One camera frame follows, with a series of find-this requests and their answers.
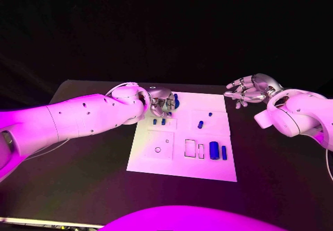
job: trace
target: black table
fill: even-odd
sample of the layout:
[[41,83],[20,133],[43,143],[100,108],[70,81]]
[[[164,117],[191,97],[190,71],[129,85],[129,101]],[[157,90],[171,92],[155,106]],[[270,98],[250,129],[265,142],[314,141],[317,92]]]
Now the black table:
[[[61,83],[50,103],[100,93],[119,82]],[[221,94],[224,86],[146,84]],[[260,129],[265,104],[234,109],[224,99],[237,182],[126,171],[133,125],[69,140],[21,163],[0,183],[0,217],[106,224],[161,205],[194,205],[256,218],[288,230],[333,229],[333,182],[324,149],[306,136]]]

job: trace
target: white cable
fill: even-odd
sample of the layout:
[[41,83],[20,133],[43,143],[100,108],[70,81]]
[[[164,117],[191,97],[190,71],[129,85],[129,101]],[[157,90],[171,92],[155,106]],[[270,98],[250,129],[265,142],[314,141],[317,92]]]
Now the white cable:
[[34,158],[34,157],[37,157],[37,156],[44,155],[44,154],[48,153],[48,152],[51,152],[56,148],[59,148],[59,147],[67,142],[67,140],[69,140],[69,139],[66,139],[64,142],[63,142],[59,146],[56,146],[51,150],[46,151],[44,153],[41,153],[41,154],[38,154],[38,155],[34,155],[34,156],[31,156],[31,157],[27,157],[27,158],[24,159],[24,161],[25,161],[25,160],[30,160],[31,158]]
[[330,175],[331,180],[333,180],[330,166],[328,166],[328,149],[325,149],[325,167],[327,167],[328,175]]
[[123,84],[132,84],[132,85],[135,84],[136,85],[136,83],[132,83],[132,82],[120,83],[108,91],[108,93],[105,95],[108,96],[110,94],[110,92],[115,90],[115,88],[118,88]]

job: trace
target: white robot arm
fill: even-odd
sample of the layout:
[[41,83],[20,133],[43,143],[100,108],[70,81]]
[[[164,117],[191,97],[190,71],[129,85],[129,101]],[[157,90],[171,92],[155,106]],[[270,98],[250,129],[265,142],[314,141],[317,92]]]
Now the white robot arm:
[[123,83],[106,95],[0,112],[0,182],[22,160],[53,143],[136,123],[148,109],[155,116],[170,117],[161,108],[165,103],[174,110],[175,100],[165,88],[145,90],[136,83]]
[[333,100],[322,95],[296,89],[285,89],[265,74],[246,76],[226,88],[237,86],[223,95],[237,99],[236,109],[250,103],[266,103],[266,109],[255,115],[260,128],[270,125],[288,137],[309,136],[322,148],[333,151]]

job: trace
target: black background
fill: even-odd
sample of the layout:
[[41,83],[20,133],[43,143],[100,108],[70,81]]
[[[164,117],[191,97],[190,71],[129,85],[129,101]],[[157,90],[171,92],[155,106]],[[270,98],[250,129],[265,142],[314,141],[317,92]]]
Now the black background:
[[67,79],[226,85],[263,73],[331,96],[328,6],[311,2],[0,1],[0,107]]

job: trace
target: robotic hand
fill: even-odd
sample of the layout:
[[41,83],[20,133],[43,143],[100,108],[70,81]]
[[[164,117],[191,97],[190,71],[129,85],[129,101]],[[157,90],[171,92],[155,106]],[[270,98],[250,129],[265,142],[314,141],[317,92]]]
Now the robotic hand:
[[226,88],[224,96],[236,101],[236,109],[250,103],[266,103],[266,109],[255,115],[260,128],[270,125],[288,137],[309,136],[317,143],[333,151],[333,100],[322,95],[296,89],[286,89],[263,74],[246,76]]
[[158,117],[174,110],[174,95],[165,88],[146,90],[122,83],[106,95],[93,94],[63,102],[0,112],[0,182],[24,159],[53,143],[97,134],[144,119],[149,109]]

